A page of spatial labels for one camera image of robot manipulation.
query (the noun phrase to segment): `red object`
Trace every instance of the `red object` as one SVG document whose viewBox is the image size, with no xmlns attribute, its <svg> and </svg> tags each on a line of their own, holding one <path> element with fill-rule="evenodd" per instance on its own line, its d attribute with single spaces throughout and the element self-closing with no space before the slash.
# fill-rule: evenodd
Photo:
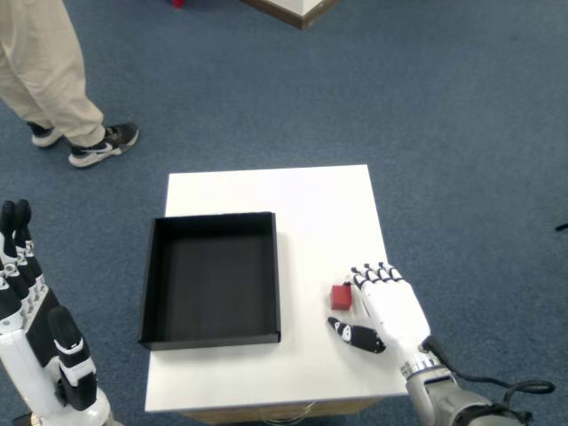
<svg viewBox="0 0 568 426">
<path fill-rule="evenodd" d="M 331 288 L 331 309 L 348 311 L 351 308 L 351 286 Z"/>
</svg>

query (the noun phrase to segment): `sneaker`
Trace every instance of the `sneaker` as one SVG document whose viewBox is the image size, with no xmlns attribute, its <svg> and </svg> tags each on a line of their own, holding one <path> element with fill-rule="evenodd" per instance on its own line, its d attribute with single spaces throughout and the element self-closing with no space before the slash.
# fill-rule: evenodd
<svg viewBox="0 0 568 426">
<path fill-rule="evenodd" d="M 32 129 L 32 144 L 39 148 L 47 148 L 61 139 L 63 133 L 55 128 L 44 129 L 39 124 L 28 122 L 28 126 Z"/>
<path fill-rule="evenodd" d="M 75 167 L 89 167 L 111 155 L 128 151 L 138 139 L 138 127 L 132 123 L 107 127 L 103 140 L 95 146 L 71 146 L 69 162 Z"/>
</svg>

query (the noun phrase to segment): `blue carpet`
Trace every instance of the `blue carpet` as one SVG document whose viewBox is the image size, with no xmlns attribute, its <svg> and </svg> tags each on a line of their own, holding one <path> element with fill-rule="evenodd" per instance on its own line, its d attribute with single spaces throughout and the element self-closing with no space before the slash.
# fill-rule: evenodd
<svg viewBox="0 0 568 426">
<path fill-rule="evenodd" d="M 87 335 L 118 420 L 191 424 L 144 413 L 148 353 L 136 342 L 168 174 L 367 163 L 390 260 L 455 364 L 555 381 L 555 394 L 513 402 L 536 424 L 565 423 L 564 1 L 343 0 L 304 32 L 235 0 L 67 3 L 91 98 L 141 139 L 73 170 L 66 146 L 33 148 L 2 106 L 1 195 L 32 202 L 46 278 Z M 0 406 L 3 425 L 25 412 L 4 371 Z M 304 424 L 355 423 L 419 424 L 407 398 Z"/>
</svg>

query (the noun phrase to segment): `white sole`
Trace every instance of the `white sole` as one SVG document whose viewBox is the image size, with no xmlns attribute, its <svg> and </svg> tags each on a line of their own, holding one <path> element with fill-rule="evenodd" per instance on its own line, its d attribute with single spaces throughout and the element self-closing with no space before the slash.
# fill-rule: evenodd
<svg viewBox="0 0 568 426">
<path fill-rule="evenodd" d="M 62 137 L 63 133 L 61 133 L 59 130 L 55 128 L 51 131 L 51 133 L 48 136 L 45 136 L 43 138 L 32 136 L 32 144 L 34 144 L 34 146 L 37 146 L 38 148 L 47 148 L 48 146 L 52 146 L 53 144 L 55 144 Z"/>
<path fill-rule="evenodd" d="M 136 135 L 134 135 L 134 138 L 132 138 L 132 140 L 128 144 L 119 146 L 112 151 L 108 151 L 107 153 L 88 155 L 85 158 L 77 158 L 74 155 L 70 154 L 68 157 L 69 162 L 72 166 L 77 167 L 78 169 L 83 169 L 85 167 L 92 166 L 93 164 L 97 164 L 98 162 L 102 162 L 111 155 L 124 154 L 126 151 L 131 149 L 134 144 L 136 144 L 139 134 L 140 131 L 136 130 Z"/>
</svg>

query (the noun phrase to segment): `nike logo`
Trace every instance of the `nike logo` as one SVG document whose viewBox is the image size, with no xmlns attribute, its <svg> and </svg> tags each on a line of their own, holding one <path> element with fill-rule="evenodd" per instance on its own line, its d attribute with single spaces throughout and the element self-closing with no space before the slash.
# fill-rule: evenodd
<svg viewBox="0 0 568 426">
<path fill-rule="evenodd" d="M 113 150 L 113 146 L 106 142 L 106 146 L 101 149 L 84 149 L 83 151 L 86 154 L 94 153 L 94 154 L 103 154 Z"/>
</svg>

